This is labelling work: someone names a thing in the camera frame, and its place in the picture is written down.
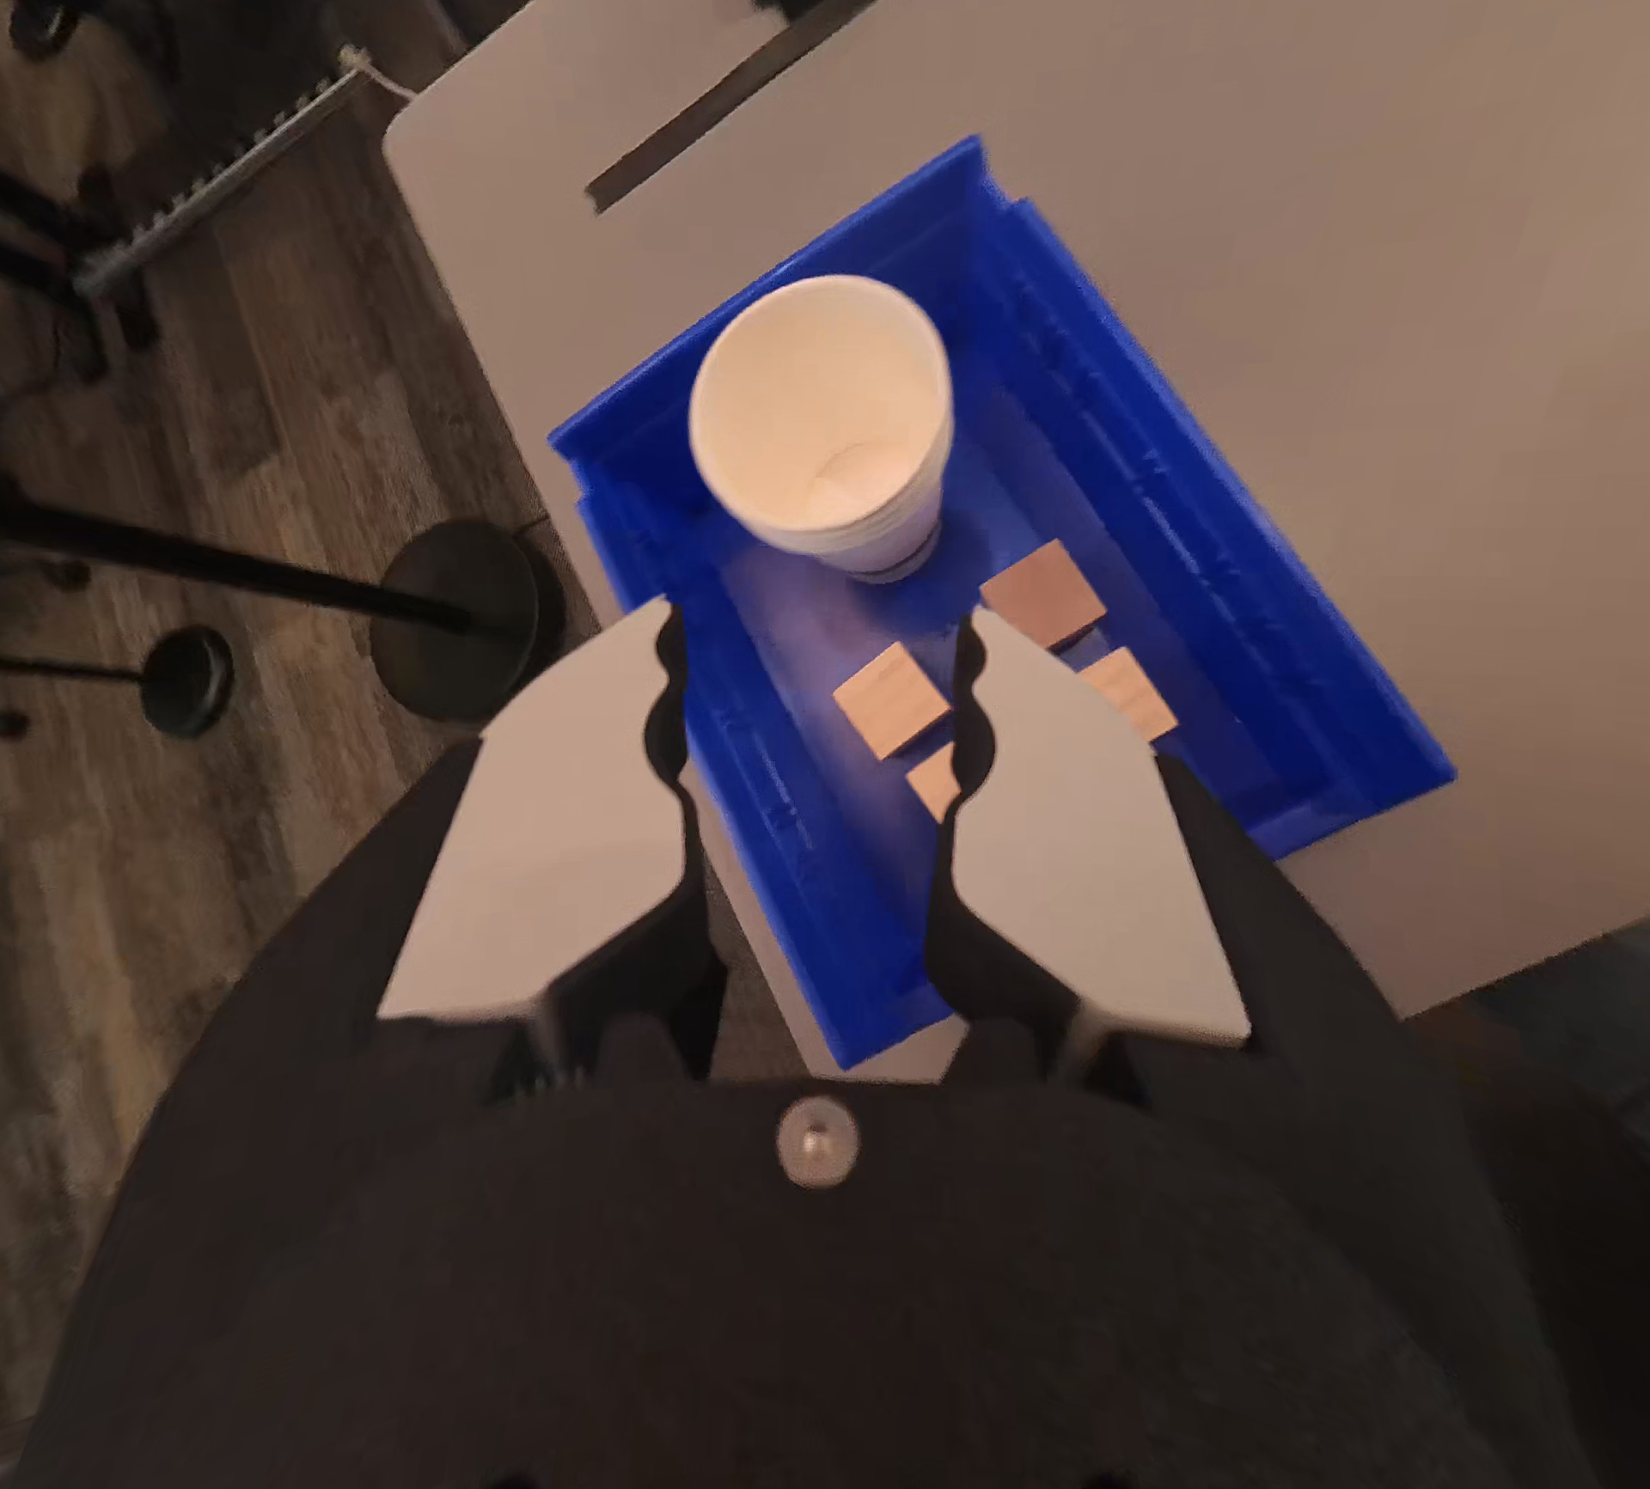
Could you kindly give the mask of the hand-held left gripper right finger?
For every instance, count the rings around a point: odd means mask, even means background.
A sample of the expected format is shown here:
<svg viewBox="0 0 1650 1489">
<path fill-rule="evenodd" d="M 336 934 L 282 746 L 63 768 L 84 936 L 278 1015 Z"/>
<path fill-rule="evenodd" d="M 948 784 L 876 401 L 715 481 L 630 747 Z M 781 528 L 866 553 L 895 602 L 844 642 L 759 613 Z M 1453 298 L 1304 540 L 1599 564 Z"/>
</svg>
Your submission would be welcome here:
<svg viewBox="0 0 1650 1489">
<path fill-rule="evenodd" d="M 1017 1024 L 1064 1079 L 1119 1035 L 1249 1047 L 1150 742 L 990 608 L 957 627 L 951 776 L 923 970 L 963 1024 Z"/>
</svg>

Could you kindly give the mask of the silver ribbed bar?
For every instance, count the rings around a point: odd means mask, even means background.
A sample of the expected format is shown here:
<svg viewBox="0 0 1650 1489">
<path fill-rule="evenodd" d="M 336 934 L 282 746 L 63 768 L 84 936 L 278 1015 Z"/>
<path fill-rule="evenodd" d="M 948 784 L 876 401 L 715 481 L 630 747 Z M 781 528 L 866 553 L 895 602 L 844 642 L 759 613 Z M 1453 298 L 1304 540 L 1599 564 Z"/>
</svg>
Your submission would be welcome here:
<svg viewBox="0 0 1650 1489">
<path fill-rule="evenodd" d="M 317 129 L 340 115 L 363 84 L 377 84 L 377 62 L 346 44 L 340 68 L 306 92 L 284 113 L 258 129 L 232 159 L 216 161 L 208 174 L 189 181 L 164 207 L 140 216 L 114 246 L 89 252 L 71 272 L 71 286 L 84 300 L 105 300 L 117 286 L 143 273 L 175 240 L 199 231 L 216 212 L 236 201 L 252 181 L 296 152 Z"/>
</svg>

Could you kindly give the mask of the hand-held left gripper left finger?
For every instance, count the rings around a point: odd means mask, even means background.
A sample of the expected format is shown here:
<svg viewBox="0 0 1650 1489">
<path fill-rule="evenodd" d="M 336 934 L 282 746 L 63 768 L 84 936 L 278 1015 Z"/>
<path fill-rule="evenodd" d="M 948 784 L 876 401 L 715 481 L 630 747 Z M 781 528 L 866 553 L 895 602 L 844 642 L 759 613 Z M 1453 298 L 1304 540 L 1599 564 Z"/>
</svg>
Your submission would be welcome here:
<svg viewBox="0 0 1650 1489">
<path fill-rule="evenodd" d="M 556 1079 L 655 1018 L 707 1079 L 724 1003 L 688 768 L 688 619 L 652 599 L 481 732 L 380 1024 L 524 1024 Z"/>
</svg>

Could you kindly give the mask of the blue plastic bin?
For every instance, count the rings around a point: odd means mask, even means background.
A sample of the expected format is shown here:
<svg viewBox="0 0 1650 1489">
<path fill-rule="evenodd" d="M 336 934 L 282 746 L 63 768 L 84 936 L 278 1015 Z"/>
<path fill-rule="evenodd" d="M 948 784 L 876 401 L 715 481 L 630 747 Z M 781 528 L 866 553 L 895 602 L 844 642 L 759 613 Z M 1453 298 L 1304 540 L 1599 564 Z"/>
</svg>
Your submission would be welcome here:
<svg viewBox="0 0 1650 1489">
<path fill-rule="evenodd" d="M 797 278 L 915 298 L 948 347 L 956 448 L 931 558 L 888 585 L 754 540 L 693 464 L 715 340 Z M 688 624 L 693 758 L 828 1057 L 948 1018 L 920 961 L 936 821 L 836 692 L 901 642 L 948 697 L 981 584 L 1060 540 L 1104 602 L 1071 664 L 1126 648 L 1166 751 L 1274 859 L 1453 784 L 1453 762 L 1029 201 L 963 139 L 860 203 L 550 431 L 609 585 Z"/>
</svg>

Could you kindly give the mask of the small round-base floor stand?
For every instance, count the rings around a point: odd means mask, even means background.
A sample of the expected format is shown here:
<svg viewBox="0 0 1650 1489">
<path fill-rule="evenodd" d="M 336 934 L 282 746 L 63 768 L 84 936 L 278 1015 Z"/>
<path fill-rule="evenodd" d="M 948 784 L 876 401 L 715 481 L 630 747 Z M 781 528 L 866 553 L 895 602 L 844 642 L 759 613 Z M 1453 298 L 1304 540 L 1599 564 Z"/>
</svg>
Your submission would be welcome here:
<svg viewBox="0 0 1650 1489">
<path fill-rule="evenodd" d="M 143 721 L 157 738 L 199 742 L 231 712 L 236 664 L 232 648 L 219 627 L 189 624 L 164 632 L 140 664 L 3 656 L 0 678 L 132 690 Z"/>
</svg>

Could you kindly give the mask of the black round-base floor stand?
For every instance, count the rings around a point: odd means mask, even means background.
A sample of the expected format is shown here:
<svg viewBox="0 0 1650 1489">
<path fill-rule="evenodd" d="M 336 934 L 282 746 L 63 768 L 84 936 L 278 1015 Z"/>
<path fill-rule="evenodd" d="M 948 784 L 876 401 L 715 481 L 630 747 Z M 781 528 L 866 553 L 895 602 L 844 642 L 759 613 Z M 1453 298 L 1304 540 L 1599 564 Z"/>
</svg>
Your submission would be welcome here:
<svg viewBox="0 0 1650 1489">
<path fill-rule="evenodd" d="M 449 518 L 411 539 L 380 584 L 39 503 L 9 476 L 0 533 L 66 562 L 363 616 L 383 692 L 452 725 L 494 718 L 550 664 L 566 624 L 550 564 L 481 518 Z"/>
</svg>

